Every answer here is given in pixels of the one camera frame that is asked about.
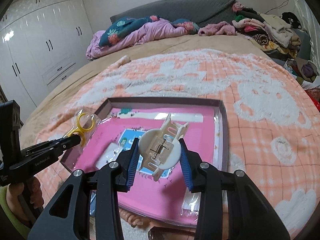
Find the green sleeve forearm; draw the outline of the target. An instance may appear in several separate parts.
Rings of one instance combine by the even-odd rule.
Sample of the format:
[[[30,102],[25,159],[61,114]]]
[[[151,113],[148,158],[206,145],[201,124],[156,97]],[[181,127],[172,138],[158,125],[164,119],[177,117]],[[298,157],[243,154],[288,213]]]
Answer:
[[[7,204],[7,186],[1,187],[1,239],[27,239],[30,229],[21,223]]]

